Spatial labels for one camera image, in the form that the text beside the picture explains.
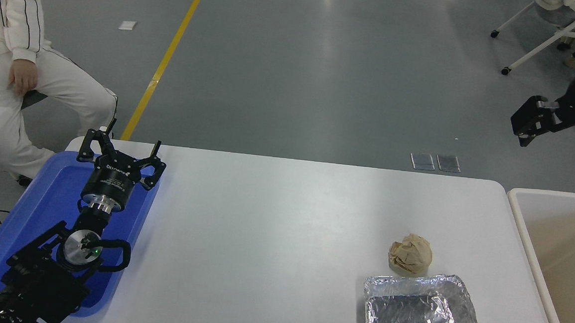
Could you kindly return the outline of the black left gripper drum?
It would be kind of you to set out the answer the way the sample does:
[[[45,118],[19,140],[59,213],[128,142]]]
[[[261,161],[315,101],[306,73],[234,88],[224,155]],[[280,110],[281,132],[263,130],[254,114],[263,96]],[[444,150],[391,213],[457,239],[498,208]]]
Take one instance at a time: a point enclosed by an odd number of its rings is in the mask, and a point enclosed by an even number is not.
[[[94,168],[82,192],[81,199],[89,204],[92,199],[106,197],[116,207],[125,208],[136,182],[140,181],[141,167],[128,155],[101,155],[94,159]]]

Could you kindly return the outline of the person's left hand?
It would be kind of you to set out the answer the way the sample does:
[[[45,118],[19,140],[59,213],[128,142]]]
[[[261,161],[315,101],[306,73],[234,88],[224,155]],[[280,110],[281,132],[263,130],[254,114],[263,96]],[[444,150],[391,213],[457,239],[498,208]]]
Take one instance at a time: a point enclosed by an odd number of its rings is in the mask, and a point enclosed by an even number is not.
[[[36,89],[38,85],[37,66],[34,62],[25,59],[12,61],[9,70],[9,85],[13,86],[14,93],[22,97]]]

